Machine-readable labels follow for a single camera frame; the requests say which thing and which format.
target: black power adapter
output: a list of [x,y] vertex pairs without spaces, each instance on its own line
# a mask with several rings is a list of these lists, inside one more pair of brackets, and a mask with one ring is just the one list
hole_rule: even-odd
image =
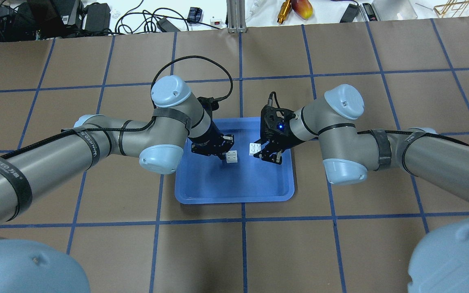
[[110,28],[110,7],[108,4],[94,3],[86,6],[84,10],[87,10],[85,30],[101,32]]
[[349,4],[346,8],[345,13],[343,13],[343,17],[340,20],[341,22],[353,22],[354,18],[356,18],[357,14],[359,13],[359,6],[354,4]]

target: grid of blue tape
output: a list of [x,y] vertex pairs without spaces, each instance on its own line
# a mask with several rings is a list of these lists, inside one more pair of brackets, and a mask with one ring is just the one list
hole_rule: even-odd
[[[441,44],[441,48],[443,49],[443,53],[445,54],[445,57],[448,61],[449,64],[449,69],[428,69],[428,70],[392,70],[392,71],[384,71],[383,67],[381,65],[381,60],[379,58],[379,54],[375,45],[374,37],[372,34],[372,31],[370,29],[370,26],[368,23],[366,24],[368,35],[370,37],[370,42],[372,43],[372,47],[374,50],[374,54],[378,63],[379,71],[378,72],[342,72],[338,74],[314,74],[313,69],[312,69],[312,63],[311,63],[311,55],[309,51],[309,43],[307,40],[307,34],[305,33],[305,26],[301,26],[302,29],[302,34],[303,34],[303,39],[305,42],[305,50],[307,52],[307,61],[309,63],[309,74],[304,74],[304,75],[294,75],[294,76],[271,76],[271,77],[250,77],[250,78],[244,78],[242,74],[242,69],[243,69],[243,64],[242,64],[242,34],[239,34],[239,69],[240,69],[240,75],[238,78],[233,78],[233,80],[238,80],[239,81],[239,86],[240,86],[240,117],[243,117],[243,81],[244,80],[264,80],[264,79],[289,79],[289,78],[310,78],[311,80],[311,86],[312,86],[312,91],[313,91],[313,96],[316,98],[316,88],[315,88],[315,83],[314,83],[314,78],[315,77],[324,77],[324,76],[353,76],[353,75],[368,75],[368,74],[380,74],[385,86],[385,91],[387,93],[387,97],[389,100],[389,104],[391,107],[391,111],[393,114],[394,121],[396,123],[396,127],[399,130],[400,125],[399,121],[397,118],[396,114],[396,109],[393,105],[393,101],[390,95],[390,91],[388,88],[388,84],[385,78],[386,74],[405,74],[405,73],[416,73],[416,72],[452,72],[454,75],[454,79],[457,83],[458,88],[461,91],[461,95],[464,99],[465,104],[467,105],[467,108],[469,110],[469,101],[467,99],[467,96],[461,86],[461,83],[456,75],[457,71],[466,71],[469,70],[469,68],[454,68],[450,58],[448,56],[448,53],[446,51],[445,45],[443,44],[443,41],[441,39],[441,36],[439,35],[439,31],[437,30],[437,27],[435,25],[435,22],[433,19],[430,19],[432,22],[432,26],[434,28],[434,31],[437,35],[437,38],[439,40],[439,43]],[[108,75],[108,70],[110,68],[110,61],[112,59],[112,52],[113,52],[113,47],[115,43],[115,37],[112,37],[111,45],[110,45],[110,53],[108,54],[108,60],[106,64],[106,70],[103,78],[103,82],[101,85],[86,85],[86,86],[78,86],[78,87],[41,87],[41,84],[43,82],[44,75],[46,73],[46,69],[48,67],[48,64],[50,62],[50,57],[52,56],[52,52],[54,50],[54,45],[55,45],[55,40],[52,41],[52,45],[50,47],[50,51],[48,53],[48,57],[46,59],[43,72],[41,74],[41,78],[39,80],[39,84],[37,85],[37,88],[35,89],[15,89],[15,90],[0,90],[0,93],[2,92],[23,92],[23,91],[35,91],[34,99],[32,101],[32,104],[30,106],[30,111],[28,112],[28,116],[26,118],[26,123],[24,125],[24,129],[21,135],[21,139],[19,141],[19,144],[17,148],[20,148],[24,139],[24,135],[26,133],[26,129],[28,127],[28,122],[30,121],[30,117],[33,112],[33,108],[35,105],[35,102],[37,100],[37,96],[39,94],[39,91],[50,91],[50,90],[65,90],[65,89],[84,89],[84,88],[92,88],[92,87],[100,87],[101,88],[101,93],[99,95],[99,103],[97,104],[97,110],[96,113],[99,113],[101,102],[102,102],[102,97],[104,93],[104,89],[106,87],[128,87],[128,86],[136,86],[136,85],[150,85],[151,82],[140,82],[140,83],[121,83],[121,84],[113,84],[109,85],[106,83],[106,78]],[[175,49],[177,45],[177,33],[175,33],[174,38],[173,38],[173,53],[171,59],[175,59]],[[171,66],[171,74],[173,74],[173,65]],[[188,80],[187,82],[190,83],[198,83],[198,82],[224,82],[228,81],[227,79],[206,79],[206,80]],[[469,132],[446,132],[443,133],[443,135],[447,136],[458,136],[458,135],[469,135]],[[0,153],[7,153],[11,152],[12,150],[0,150]],[[241,217],[240,218],[234,218],[234,219],[203,219],[203,220],[183,220],[183,221],[161,221],[160,220],[160,207],[162,204],[162,186],[164,183],[164,176],[160,176],[160,186],[159,186],[159,193],[158,193],[158,206],[157,206],[157,215],[156,215],[156,221],[128,221],[128,222],[112,222],[112,223],[77,223],[77,217],[78,217],[78,212],[79,212],[79,207],[80,207],[80,202],[84,190],[84,182],[86,179],[86,172],[83,173],[82,180],[81,180],[81,185],[80,185],[80,191],[79,195],[77,198],[77,204],[76,204],[76,209],[73,215],[73,221],[72,223],[58,223],[58,224],[6,224],[6,225],[1,225],[0,228],[46,228],[46,227],[70,227],[70,236],[69,236],[69,241],[67,245],[67,254],[70,254],[71,250],[71,244],[73,241],[73,234],[75,232],[75,229],[77,227],[103,227],[103,226],[140,226],[140,225],[155,225],[155,234],[154,234],[154,243],[153,243],[153,256],[152,256],[152,262],[151,262],[151,278],[150,278],[150,283],[149,283],[149,292],[153,292],[153,285],[154,285],[154,279],[155,279],[155,270],[156,270],[156,256],[157,256],[157,249],[158,249],[158,231],[159,231],[159,226],[160,225],[185,225],[185,224],[205,224],[205,223],[241,223],[242,224],[242,258],[243,258],[243,290],[244,293],[247,293],[249,291],[248,288],[248,260],[247,260],[247,243],[246,243],[246,231],[245,231],[245,225],[247,222],[254,222],[254,221],[333,221],[333,232],[334,232],[334,238],[335,238],[335,247],[336,247],[336,252],[337,252],[337,260],[338,260],[338,266],[339,266],[339,272],[340,272],[340,279],[341,279],[341,288],[344,293],[346,293],[346,284],[345,284],[345,278],[344,278],[344,267],[343,267],[343,261],[342,261],[342,256],[341,256],[341,249],[340,249],[340,243],[339,243],[339,234],[338,234],[338,225],[337,221],[341,219],[392,219],[392,218],[407,218],[407,217],[420,217],[423,221],[423,226],[425,228],[425,231],[428,233],[428,224],[426,223],[426,217],[438,217],[438,216],[469,216],[469,212],[448,212],[448,213],[425,213],[423,206],[421,204],[421,199],[419,197],[419,192],[417,190],[417,183],[415,182],[415,178],[412,176],[412,183],[413,183],[413,188],[414,188],[414,193],[415,197],[417,200],[417,203],[419,205],[419,213],[417,214],[379,214],[379,215],[337,215],[335,206],[334,206],[334,200],[333,200],[333,193],[331,189],[331,185],[327,183],[328,186],[328,196],[329,196],[329,202],[331,204],[331,216],[304,216],[304,217],[262,217],[262,218],[247,218],[245,216],[245,204],[241,204]]]

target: white lego brick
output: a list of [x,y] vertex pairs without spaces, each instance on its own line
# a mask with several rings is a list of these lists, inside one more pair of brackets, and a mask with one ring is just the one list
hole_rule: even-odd
[[229,151],[226,153],[227,163],[238,163],[238,154],[236,151]]
[[262,145],[259,143],[250,143],[249,144],[249,156],[256,154],[262,150]]

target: metal rack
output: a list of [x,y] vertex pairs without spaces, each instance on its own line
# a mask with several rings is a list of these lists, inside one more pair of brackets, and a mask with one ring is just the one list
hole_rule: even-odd
[[469,0],[449,0],[447,4],[435,6],[434,11],[440,18],[469,16]]

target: table surface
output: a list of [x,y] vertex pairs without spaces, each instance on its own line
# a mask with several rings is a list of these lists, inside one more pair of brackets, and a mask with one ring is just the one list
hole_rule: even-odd
[[[234,77],[215,118],[258,117],[271,91],[296,110],[348,83],[365,100],[358,130],[426,126],[469,143],[469,18],[456,18],[2,43],[0,154],[84,114],[149,120],[154,74],[195,54]],[[203,61],[171,73],[196,95],[229,89]],[[198,206],[177,202],[174,175],[110,156],[0,226],[0,236],[67,252],[99,293],[397,293],[425,233],[469,217],[467,202],[398,169],[328,185],[317,141],[292,156],[290,200]]]
[[[24,0],[7,0],[5,4],[10,5],[11,7],[15,7],[22,2],[25,2]],[[95,2],[94,0],[82,0],[84,5],[91,4]],[[311,17],[309,20],[304,20],[298,15],[296,15],[293,11],[290,13],[289,17],[287,20],[284,22],[283,25],[279,25],[276,22],[278,12],[280,10],[282,0],[266,0],[260,11],[251,19],[249,22],[247,22],[247,26],[296,26],[300,24],[332,24],[332,23],[338,23],[341,19],[341,16],[345,12],[346,7],[348,6],[349,3],[348,1],[343,1],[343,2],[332,2],[330,0],[310,0],[313,9],[314,9],[314,15]],[[358,0],[358,2],[365,3],[365,2],[373,2],[372,0]],[[417,13],[417,16],[419,19],[426,19],[426,18],[436,18],[437,15],[435,14],[434,11],[431,11],[427,8],[424,8],[419,5],[415,5],[415,3],[419,3],[421,5],[424,5],[426,7],[434,7],[435,5],[439,4],[445,4],[445,0],[409,0],[409,2],[412,4],[415,12]],[[124,14],[128,10],[136,7],[140,1],[139,0],[106,0],[106,3],[110,6],[110,9],[115,9],[116,11],[119,12],[119,14]],[[246,13],[249,11],[251,8],[251,5],[253,4],[253,0],[246,0],[245,2],[245,9]],[[160,7],[168,7],[171,9],[174,9],[175,11],[178,11],[183,15],[184,17],[187,17],[188,12],[189,12],[189,7],[190,4],[182,1],[182,0],[166,0],[164,1],[164,4],[161,2],[153,2],[150,0],[146,0],[142,3],[142,5],[136,9],[135,11],[142,11],[142,9],[146,9],[148,11],[154,11],[156,8]],[[211,0],[194,0],[193,1],[193,6],[195,7],[201,7],[203,9],[203,20],[202,22],[205,22],[207,24],[210,23],[211,18],[220,18],[223,21],[225,21],[226,18],[226,13],[227,13],[227,5],[225,1],[211,1]],[[163,12],[163,15],[169,15],[169,16],[175,16],[177,17],[175,13],[172,13],[170,11],[161,11]],[[181,31],[186,30],[186,25],[180,21],[180,20],[175,20],[175,19],[170,19],[170,22],[172,22],[177,28],[179,28]],[[361,15],[358,15],[358,17],[354,20],[355,22],[362,22],[363,19]],[[143,17],[141,15],[131,15],[128,16],[124,24],[128,24],[130,26],[133,26],[134,28],[138,27],[141,23],[143,22]],[[115,31],[115,24],[117,23],[117,18],[112,18],[110,19],[110,29]],[[209,28],[208,26],[201,26],[201,25],[191,25],[190,30],[196,31],[196,30],[212,30],[214,28]]]

